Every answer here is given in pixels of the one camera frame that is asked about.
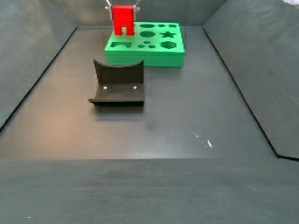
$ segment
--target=green shape sorter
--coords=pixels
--hole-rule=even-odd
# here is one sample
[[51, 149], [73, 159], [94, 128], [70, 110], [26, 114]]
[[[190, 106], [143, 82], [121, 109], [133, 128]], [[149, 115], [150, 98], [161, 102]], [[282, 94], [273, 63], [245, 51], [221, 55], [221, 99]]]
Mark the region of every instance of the green shape sorter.
[[135, 35], [113, 33], [106, 47], [107, 63], [131, 65], [142, 60], [150, 67], [183, 66], [183, 36], [177, 23], [135, 22]]

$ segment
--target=black bracket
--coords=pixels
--hole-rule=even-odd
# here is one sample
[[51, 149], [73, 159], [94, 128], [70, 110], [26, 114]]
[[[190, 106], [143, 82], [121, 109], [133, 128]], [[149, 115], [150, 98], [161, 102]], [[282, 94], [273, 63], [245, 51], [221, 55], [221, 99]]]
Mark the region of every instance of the black bracket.
[[109, 66], [94, 60], [98, 73], [98, 92], [94, 104], [145, 103], [145, 62], [131, 66]]

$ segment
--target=red object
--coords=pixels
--hole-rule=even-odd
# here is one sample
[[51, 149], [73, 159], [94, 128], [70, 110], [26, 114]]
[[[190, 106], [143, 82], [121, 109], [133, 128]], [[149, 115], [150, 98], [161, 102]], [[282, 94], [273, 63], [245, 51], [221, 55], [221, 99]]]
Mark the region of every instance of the red object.
[[126, 35], [135, 35], [135, 7], [113, 5], [113, 19], [115, 35], [123, 35], [122, 27], [126, 27]]

